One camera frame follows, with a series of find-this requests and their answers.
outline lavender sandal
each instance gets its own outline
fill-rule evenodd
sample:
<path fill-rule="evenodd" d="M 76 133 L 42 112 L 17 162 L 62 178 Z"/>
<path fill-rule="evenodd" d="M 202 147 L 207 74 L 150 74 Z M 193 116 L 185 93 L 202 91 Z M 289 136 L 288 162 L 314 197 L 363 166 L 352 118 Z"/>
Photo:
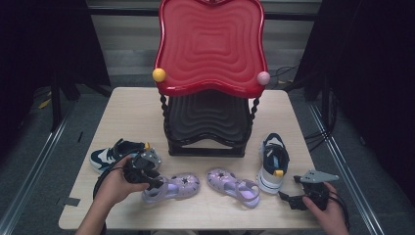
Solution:
<path fill-rule="evenodd" d="M 180 173 L 171 179 L 161 177 L 164 184 L 160 188 L 145 190 L 142 193 L 143 201 L 148 204 L 158 203 L 166 199 L 186 199 L 199 192 L 199 178 L 192 173 Z"/>
<path fill-rule="evenodd" d="M 219 193 L 236 198 L 247 208 L 253 209 L 259 204 L 257 185 L 248 179 L 237 179 L 235 174 L 226 169 L 211 169 L 207 174 L 207 184 Z"/>

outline pink ball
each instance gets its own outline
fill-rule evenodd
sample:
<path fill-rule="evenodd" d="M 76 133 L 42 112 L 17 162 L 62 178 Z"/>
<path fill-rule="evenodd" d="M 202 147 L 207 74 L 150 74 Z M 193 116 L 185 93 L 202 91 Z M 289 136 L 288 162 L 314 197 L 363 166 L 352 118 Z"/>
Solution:
<path fill-rule="evenodd" d="M 267 71 L 262 71 L 258 74 L 256 79 L 258 80 L 259 84 L 266 85 L 266 84 L 268 84 L 269 80 L 271 79 L 271 76 L 269 75 L 269 73 Z"/>

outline wooden table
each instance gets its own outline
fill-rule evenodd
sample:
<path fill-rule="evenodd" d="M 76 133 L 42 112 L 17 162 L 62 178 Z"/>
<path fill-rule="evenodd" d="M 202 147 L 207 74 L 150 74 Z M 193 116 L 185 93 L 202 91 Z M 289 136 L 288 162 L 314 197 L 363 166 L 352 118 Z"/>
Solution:
<path fill-rule="evenodd" d="M 281 135 L 291 159 L 282 192 L 290 196 L 303 194 L 293 176 L 304 175 L 314 165 L 286 92 L 263 92 L 243 158 L 172 157 L 167 151 L 162 122 L 160 94 L 156 88 L 122 87 L 114 90 L 70 193 L 70 197 L 80 199 L 80 203 L 77 207 L 65 207 L 59 221 L 61 228 L 76 229 L 92 203 L 92 190 L 98 174 L 91 168 L 90 154 L 112 147 L 119 138 L 150 142 L 161 156 L 161 175 L 170 177 L 181 172 L 194 172 L 201 180 L 201 189 L 193 198 L 164 200 L 154 205 L 145 204 L 141 200 L 141 193 L 133 193 L 110 212 L 106 220 L 109 229 L 257 230 L 318 227 L 309 211 L 293 211 L 287 202 L 277 196 L 261 192 L 259 205 L 251 210 L 236 199 L 213 191 L 206 181 L 208 170 L 215 166 L 227 168 L 238 178 L 255 180 L 261 166 L 259 143 L 269 132 L 276 132 Z M 212 141 L 201 144 L 214 145 Z"/>

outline red plastic seat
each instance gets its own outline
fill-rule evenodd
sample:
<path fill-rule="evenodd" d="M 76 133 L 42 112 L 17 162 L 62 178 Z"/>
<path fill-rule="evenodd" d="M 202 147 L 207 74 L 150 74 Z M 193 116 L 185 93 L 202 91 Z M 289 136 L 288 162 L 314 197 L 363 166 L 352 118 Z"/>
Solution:
<path fill-rule="evenodd" d="M 155 68 L 162 95 L 214 89 L 258 98 L 267 65 L 262 50 L 263 8 L 257 0 L 163 0 L 161 45 Z"/>

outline sandal strap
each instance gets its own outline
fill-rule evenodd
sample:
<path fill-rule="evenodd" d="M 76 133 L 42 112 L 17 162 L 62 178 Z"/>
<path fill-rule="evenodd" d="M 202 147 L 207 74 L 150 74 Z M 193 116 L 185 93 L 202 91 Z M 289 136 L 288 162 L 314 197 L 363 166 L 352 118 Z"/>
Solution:
<path fill-rule="evenodd" d="M 168 179 L 163 177 L 162 181 L 164 184 L 159 188 L 159 193 L 156 196 L 150 196 L 148 192 L 144 191 L 143 196 L 146 198 L 146 201 L 149 202 L 158 202 L 165 198 L 165 195 L 168 191 Z"/>
<path fill-rule="evenodd" d="M 245 197 L 240 191 L 239 191 L 239 186 L 240 184 L 245 184 L 248 188 L 252 189 L 255 192 L 255 196 L 251 197 L 251 198 L 247 198 Z M 242 179 L 242 180 L 237 180 L 235 182 L 235 193 L 236 193 L 236 197 L 239 201 L 241 202 L 251 202 L 253 200 L 255 200 L 258 196 L 259 196 L 259 191 L 258 190 L 254 190 L 253 188 L 257 187 L 257 184 L 254 183 L 251 180 L 248 179 Z"/>

